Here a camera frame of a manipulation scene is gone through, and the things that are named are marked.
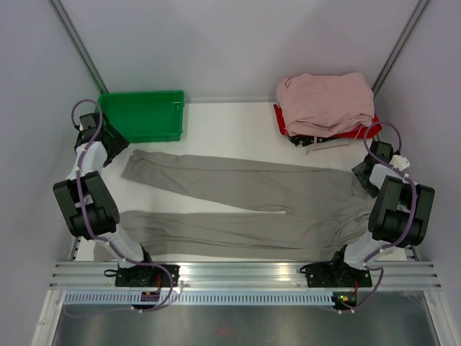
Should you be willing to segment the grey trousers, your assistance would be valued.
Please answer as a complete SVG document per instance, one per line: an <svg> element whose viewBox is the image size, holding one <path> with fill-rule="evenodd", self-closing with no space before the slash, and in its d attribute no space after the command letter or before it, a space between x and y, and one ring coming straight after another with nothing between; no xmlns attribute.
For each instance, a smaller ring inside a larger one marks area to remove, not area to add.
<svg viewBox="0 0 461 346"><path fill-rule="evenodd" d="M366 233L351 172L134 151L103 174L128 236L152 255L326 261Z"/></svg>

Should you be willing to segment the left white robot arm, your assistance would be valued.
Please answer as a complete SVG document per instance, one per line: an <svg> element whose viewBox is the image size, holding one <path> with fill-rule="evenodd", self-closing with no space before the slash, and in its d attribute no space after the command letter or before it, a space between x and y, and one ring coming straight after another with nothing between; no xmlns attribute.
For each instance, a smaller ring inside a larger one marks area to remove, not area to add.
<svg viewBox="0 0 461 346"><path fill-rule="evenodd" d="M139 285L151 285L157 269L149 264L147 251L121 226L115 199L102 178L103 168L129 142L107 122L105 115L96 112L82 115L77 130L76 161L71 173L53 185L68 230L105 249L120 268L133 267L131 276Z"/></svg>

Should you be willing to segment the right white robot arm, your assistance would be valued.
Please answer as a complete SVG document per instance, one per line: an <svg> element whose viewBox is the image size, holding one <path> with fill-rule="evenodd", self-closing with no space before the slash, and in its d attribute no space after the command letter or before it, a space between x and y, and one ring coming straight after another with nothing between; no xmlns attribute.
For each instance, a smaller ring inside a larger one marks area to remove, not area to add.
<svg viewBox="0 0 461 346"><path fill-rule="evenodd" d="M397 248L418 246L429 225L435 189L409 178L404 172L409 160L391 144L373 141L367 151L353 173L366 191L374 192L375 204L367 232L331 260L328 276L336 285L346 285L355 270L369 270L373 262Z"/></svg>

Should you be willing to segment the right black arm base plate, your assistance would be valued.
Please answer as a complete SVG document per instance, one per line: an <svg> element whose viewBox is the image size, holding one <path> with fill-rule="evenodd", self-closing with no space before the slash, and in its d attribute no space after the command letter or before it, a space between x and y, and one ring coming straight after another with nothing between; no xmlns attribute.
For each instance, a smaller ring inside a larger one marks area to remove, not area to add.
<svg viewBox="0 0 461 346"><path fill-rule="evenodd" d="M358 270L346 264L333 265L317 262L300 268L309 288L371 288L372 279L368 270Z"/></svg>

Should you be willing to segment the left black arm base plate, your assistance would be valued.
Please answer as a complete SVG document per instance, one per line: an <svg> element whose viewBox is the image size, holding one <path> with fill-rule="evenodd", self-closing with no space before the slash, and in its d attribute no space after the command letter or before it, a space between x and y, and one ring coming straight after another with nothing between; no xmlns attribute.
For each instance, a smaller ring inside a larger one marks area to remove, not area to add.
<svg viewBox="0 0 461 346"><path fill-rule="evenodd" d="M161 265L163 269L152 266L134 266L130 268L117 267L116 270L105 270L104 276L115 279L116 287L123 288L167 288L177 287L178 265Z"/></svg>

